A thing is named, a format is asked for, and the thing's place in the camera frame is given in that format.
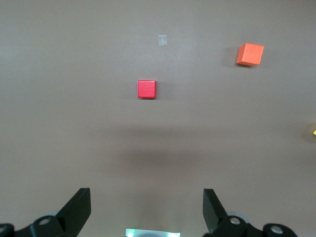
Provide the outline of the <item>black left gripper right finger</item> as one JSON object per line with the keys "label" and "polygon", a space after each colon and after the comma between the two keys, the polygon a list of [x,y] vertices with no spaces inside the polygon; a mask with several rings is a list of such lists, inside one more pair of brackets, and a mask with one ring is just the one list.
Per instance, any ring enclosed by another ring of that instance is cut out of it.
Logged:
{"label": "black left gripper right finger", "polygon": [[203,217],[208,229],[206,237],[295,237],[289,227],[268,223],[262,230],[241,217],[229,215],[213,189],[203,190]]}

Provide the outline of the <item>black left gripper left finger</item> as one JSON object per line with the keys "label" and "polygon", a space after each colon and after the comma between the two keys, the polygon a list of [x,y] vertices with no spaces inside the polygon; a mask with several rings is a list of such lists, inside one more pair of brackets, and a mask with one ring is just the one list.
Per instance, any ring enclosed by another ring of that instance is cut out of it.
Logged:
{"label": "black left gripper left finger", "polygon": [[42,216],[20,230],[15,230],[10,223],[2,223],[0,235],[2,237],[76,237],[90,214],[90,189],[80,188],[57,214]]}

